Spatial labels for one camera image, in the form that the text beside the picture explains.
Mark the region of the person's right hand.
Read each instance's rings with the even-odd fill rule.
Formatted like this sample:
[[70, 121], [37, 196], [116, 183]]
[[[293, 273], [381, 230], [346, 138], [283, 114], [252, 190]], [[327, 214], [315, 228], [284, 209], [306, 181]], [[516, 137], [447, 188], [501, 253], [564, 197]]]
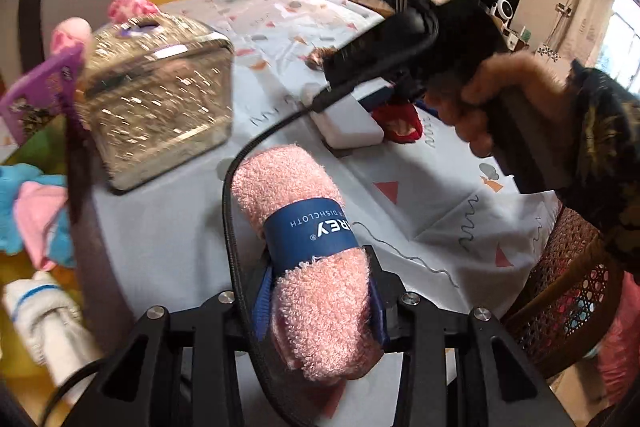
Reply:
[[541, 60], [528, 52], [496, 54], [484, 61], [459, 92], [442, 88], [428, 90], [427, 106], [439, 119], [456, 130], [471, 152], [488, 157], [495, 152], [495, 137], [489, 130], [488, 104], [521, 95], [541, 120], [542, 139], [555, 150], [572, 144], [572, 106], [575, 89]]

